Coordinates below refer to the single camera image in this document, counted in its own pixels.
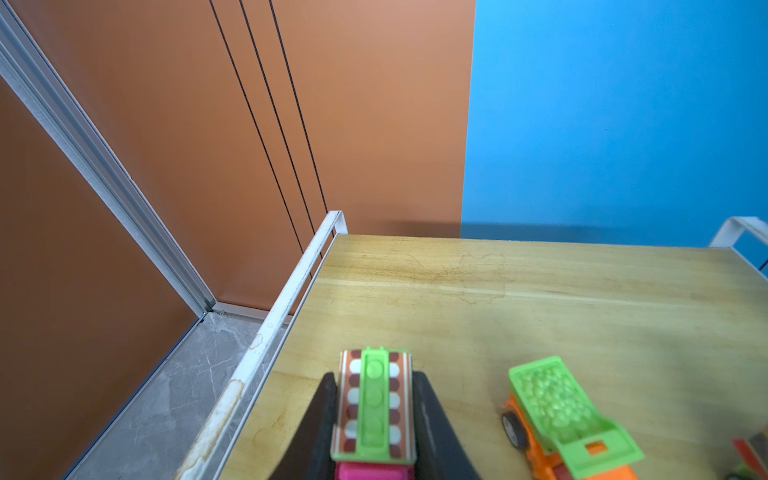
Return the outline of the pink green toy car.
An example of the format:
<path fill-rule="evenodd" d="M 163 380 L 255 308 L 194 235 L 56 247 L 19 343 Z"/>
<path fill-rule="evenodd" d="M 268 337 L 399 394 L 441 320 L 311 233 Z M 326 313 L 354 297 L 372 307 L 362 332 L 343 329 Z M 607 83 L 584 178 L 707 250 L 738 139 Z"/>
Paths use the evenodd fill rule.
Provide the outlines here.
<path fill-rule="evenodd" d="M 340 354 L 330 446 L 337 479 L 413 479 L 417 460 L 412 355 L 365 348 Z"/>

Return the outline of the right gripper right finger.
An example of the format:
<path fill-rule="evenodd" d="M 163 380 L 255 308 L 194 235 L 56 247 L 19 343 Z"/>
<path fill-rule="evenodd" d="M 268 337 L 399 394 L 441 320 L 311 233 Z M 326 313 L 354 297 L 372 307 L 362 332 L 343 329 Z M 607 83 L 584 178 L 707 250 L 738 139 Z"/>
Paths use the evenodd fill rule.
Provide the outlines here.
<path fill-rule="evenodd" d="M 479 479 L 427 375 L 415 371 L 412 387 L 417 449 L 415 478 Z"/>

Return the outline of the orange toy car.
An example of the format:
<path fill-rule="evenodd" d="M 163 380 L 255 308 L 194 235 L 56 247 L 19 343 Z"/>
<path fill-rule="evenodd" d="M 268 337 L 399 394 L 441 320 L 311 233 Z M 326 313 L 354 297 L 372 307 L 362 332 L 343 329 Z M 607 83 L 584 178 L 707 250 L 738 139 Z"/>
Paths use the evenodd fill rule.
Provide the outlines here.
<path fill-rule="evenodd" d="M 644 453 L 617 421 L 602 415 L 557 357 L 508 371 L 501 423 L 537 480 L 635 479 Z"/>

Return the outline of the green orange toy truck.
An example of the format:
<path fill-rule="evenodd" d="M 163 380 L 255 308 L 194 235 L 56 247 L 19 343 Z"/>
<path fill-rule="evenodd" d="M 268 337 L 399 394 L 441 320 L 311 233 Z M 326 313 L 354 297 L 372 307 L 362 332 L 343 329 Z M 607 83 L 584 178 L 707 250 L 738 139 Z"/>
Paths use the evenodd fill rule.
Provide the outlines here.
<path fill-rule="evenodd" d="M 732 440 L 741 462 L 724 477 L 725 480 L 767 480 L 767 428 Z"/>

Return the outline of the yellow wooden two-tier shelf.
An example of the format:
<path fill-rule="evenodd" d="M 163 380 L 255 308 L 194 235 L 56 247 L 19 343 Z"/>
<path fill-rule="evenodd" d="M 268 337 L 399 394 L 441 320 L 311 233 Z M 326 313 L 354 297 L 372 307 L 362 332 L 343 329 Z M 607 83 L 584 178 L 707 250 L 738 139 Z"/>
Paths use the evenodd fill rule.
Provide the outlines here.
<path fill-rule="evenodd" d="M 265 478 L 342 351 L 413 355 L 486 479 L 524 478 L 499 414 L 508 370 L 561 357 L 637 440 L 643 479 L 716 479 L 767 423 L 767 279 L 736 250 L 348 233 L 329 213 L 177 470 Z"/>

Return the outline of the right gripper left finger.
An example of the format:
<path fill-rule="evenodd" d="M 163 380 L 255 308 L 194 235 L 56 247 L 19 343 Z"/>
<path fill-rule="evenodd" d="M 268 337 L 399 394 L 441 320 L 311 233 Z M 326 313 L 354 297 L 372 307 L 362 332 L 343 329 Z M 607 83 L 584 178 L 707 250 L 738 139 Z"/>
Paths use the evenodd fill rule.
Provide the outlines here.
<path fill-rule="evenodd" d="M 336 464 L 330 455 L 336 418 L 337 384 L 326 373 L 282 459 L 270 479 L 334 479 Z"/>

